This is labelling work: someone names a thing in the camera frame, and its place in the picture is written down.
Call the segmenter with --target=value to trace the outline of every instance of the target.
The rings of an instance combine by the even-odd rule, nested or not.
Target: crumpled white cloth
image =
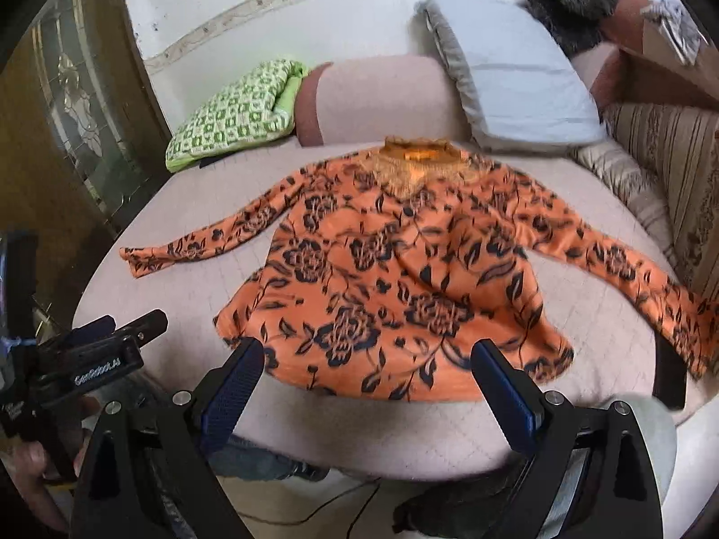
[[[697,61],[699,48],[706,39],[689,15],[687,8],[675,0],[653,0],[641,14],[659,28],[659,32],[684,65]]]

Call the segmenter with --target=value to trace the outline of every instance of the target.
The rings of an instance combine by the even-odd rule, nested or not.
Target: orange floral blouse
[[[535,381],[555,378],[574,351],[545,317],[525,249],[619,289],[692,375],[717,365],[716,303],[526,174],[445,142],[389,138],[312,164],[218,223],[120,255],[135,277],[207,259],[289,208],[265,266],[214,318],[231,347],[262,342],[265,370],[286,383],[355,398],[481,399],[470,371],[481,338]]]

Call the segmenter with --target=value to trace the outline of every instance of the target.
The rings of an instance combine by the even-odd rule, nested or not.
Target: white wall
[[[127,0],[143,59],[244,0]],[[308,64],[372,54],[431,53],[413,19],[419,0],[305,0],[220,34],[151,75],[171,129],[258,61],[290,54]]]

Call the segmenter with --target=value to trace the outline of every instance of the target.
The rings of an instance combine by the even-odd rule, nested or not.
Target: green checkered pillow
[[[229,84],[175,133],[164,156],[170,172],[200,158],[252,148],[288,136],[295,127],[294,105],[307,67],[279,59],[261,63]]]

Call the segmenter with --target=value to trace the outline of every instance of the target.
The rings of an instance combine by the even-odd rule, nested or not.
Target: bolt
[[[189,391],[178,391],[173,395],[175,405],[187,405],[190,399],[192,399],[192,394]]]
[[[107,413],[107,415],[115,415],[121,409],[122,404],[119,401],[110,401],[110,403],[105,406],[105,413]]]
[[[621,415],[629,415],[631,413],[631,407],[625,401],[615,401],[612,405],[614,405],[614,410]]]
[[[544,394],[544,399],[550,402],[552,405],[562,405],[564,403],[564,395],[559,391],[548,391]]]

